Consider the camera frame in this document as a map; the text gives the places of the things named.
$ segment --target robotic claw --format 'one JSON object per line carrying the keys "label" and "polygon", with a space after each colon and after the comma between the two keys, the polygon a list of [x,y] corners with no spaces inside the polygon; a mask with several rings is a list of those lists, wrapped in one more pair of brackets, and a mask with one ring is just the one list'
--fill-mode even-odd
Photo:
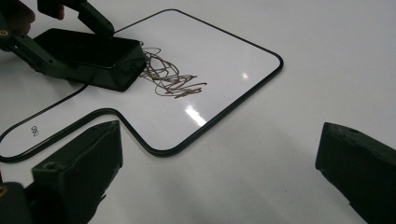
{"label": "robotic claw", "polygon": [[146,67],[140,42],[113,37],[111,22],[86,0],[37,0],[38,11],[54,18],[59,5],[78,11],[94,34],[50,29],[35,39],[13,35],[4,16],[10,0],[0,0],[0,49],[13,51],[47,76],[126,91]]}
{"label": "robotic claw", "polygon": [[32,169],[34,182],[0,182],[0,223],[86,224],[122,166],[120,123],[91,127]]}

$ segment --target white surface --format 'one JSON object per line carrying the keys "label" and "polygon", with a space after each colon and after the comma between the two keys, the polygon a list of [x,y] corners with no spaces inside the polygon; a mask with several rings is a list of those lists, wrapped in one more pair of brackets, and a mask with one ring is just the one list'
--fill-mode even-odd
{"label": "white surface", "polygon": [[[315,157],[325,121],[396,148],[394,1],[92,3],[117,28],[176,7],[279,53],[285,66],[175,157],[150,156],[124,131],[124,167],[91,223],[364,223],[315,170]],[[32,36],[53,26],[84,30],[66,14],[63,23],[37,15]],[[11,55],[0,56],[0,71],[28,70]],[[73,90],[40,75],[28,77],[28,85],[26,78],[5,84],[10,75],[1,75],[0,101],[9,102],[7,109],[1,104],[1,127],[49,102],[42,91]],[[30,168],[65,141],[29,161],[0,164],[3,178],[27,186]]]}

